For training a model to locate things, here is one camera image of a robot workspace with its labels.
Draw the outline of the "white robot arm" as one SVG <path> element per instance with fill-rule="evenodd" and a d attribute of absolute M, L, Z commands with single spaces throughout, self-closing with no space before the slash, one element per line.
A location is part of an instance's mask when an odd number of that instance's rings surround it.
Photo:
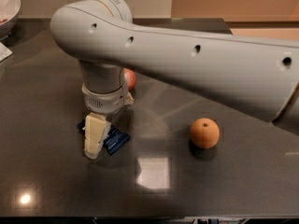
<path fill-rule="evenodd" d="M 134 24 L 124 0 L 83 0 L 59 8 L 50 29 L 78 59 L 86 106 L 122 109 L 129 68 L 291 133 L 299 130 L 299 43 Z"/>

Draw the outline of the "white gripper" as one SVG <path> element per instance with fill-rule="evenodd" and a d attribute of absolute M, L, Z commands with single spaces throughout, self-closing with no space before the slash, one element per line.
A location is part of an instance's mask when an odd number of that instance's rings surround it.
<path fill-rule="evenodd" d="M 111 123 L 103 115 L 115 114 L 124 105 L 133 105 L 134 98 L 128 92 L 126 84 L 108 93 L 90 91 L 85 85 L 82 85 L 81 90 L 85 105 L 92 111 L 85 119 L 84 152 L 88 158 L 94 160 L 98 157 L 111 128 Z"/>

